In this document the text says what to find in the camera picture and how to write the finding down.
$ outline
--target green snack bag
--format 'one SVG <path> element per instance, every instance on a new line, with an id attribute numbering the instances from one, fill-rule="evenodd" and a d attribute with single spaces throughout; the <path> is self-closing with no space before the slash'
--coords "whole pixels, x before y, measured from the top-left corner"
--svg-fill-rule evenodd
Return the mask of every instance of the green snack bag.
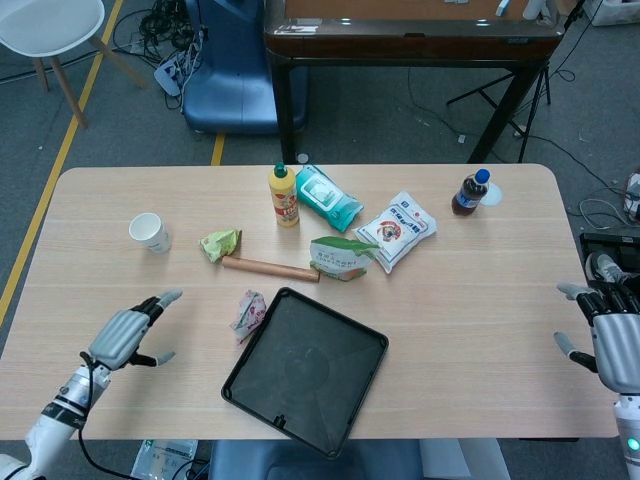
<path id="1" fill-rule="evenodd" d="M 321 237 L 311 241 L 312 268 L 331 278 L 348 282 L 367 273 L 379 247 L 372 243 L 341 237 Z"/>
<path id="2" fill-rule="evenodd" d="M 215 263 L 224 255 L 233 253 L 240 241 L 240 235 L 242 235 L 242 230 L 237 228 L 213 232 L 200 239 L 200 246 L 211 263 Z"/>

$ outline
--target black plastic tray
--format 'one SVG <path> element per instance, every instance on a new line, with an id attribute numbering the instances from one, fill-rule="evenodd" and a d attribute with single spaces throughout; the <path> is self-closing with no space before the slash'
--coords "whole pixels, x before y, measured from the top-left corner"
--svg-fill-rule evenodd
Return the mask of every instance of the black plastic tray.
<path id="1" fill-rule="evenodd" d="M 222 396 L 325 457 L 336 458 L 388 344 L 384 335 L 282 288 Z"/>

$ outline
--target teal wet wipes pack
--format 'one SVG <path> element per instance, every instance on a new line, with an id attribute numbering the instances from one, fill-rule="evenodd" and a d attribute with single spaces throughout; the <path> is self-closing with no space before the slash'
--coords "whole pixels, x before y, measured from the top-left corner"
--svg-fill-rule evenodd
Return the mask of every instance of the teal wet wipes pack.
<path id="1" fill-rule="evenodd" d="M 329 225 L 344 233 L 364 207 L 347 195 L 318 167 L 305 165 L 296 175 L 298 200 L 327 219 Z"/>

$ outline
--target table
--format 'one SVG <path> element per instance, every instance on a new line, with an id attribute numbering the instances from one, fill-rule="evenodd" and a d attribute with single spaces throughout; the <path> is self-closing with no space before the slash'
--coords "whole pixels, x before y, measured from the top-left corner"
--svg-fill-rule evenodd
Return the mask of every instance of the table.
<path id="1" fill-rule="evenodd" d="M 264 35 L 285 163 L 296 161 L 290 72 L 300 65 L 510 70 L 515 76 L 469 157 L 483 162 L 560 43 L 569 13 L 564 0 L 549 1 L 553 18 L 544 26 L 522 18 L 527 0 L 511 0 L 503 17 L 498 3 L 267 0 Z"/>
<path id="2" fill-rule="evenodd" d="M 456 217 L 450 199 L 465 165 L 327 166 L 371 220 L 406 189 L 438 221 L 391 275 L 374 264 L 350 283 L 298 283 L 214 266 L 198 240 L 243 229 L 242 255 L 305 266 L 311 239 L 335 233 L 309 208 L 278 227 L 267 166 L 74 169 L 56 187 L 0 360 L 0 439 L 22 438 L 81 364 L 117 310 L 182 287 L 140 353 L 177 352 L 160 368 L 114 372 L 87 438 L 280 438 L 224 402 L 238 358 L 229 323 L 251 288 L 269 302 L 291 286 L 389 337 L 352 432 L 355 438 L 614 436 L 613 395 L 566 360 L 553 332 L 588 350 L 577 306 L 555 291 L 582 281 L 556 182 L 538 165 L 495 165 L 494 208 Z M 166 255 L 128 236 L 139 212 L 163 216 Z"/>

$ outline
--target yellow mustard bottle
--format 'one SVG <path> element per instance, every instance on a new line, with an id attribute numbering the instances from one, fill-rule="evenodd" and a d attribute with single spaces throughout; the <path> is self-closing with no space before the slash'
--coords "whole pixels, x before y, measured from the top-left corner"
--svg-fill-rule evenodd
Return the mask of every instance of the yellow mustard bottle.
<path id="1" fill-rule="evenodd" d="M 298 223 L 298 197 L 296 193 L 296 174 L 280 162 L 269 174 L 271 200 L 276 211 L 276 220 L 283 227 L 292 227 Z"/>

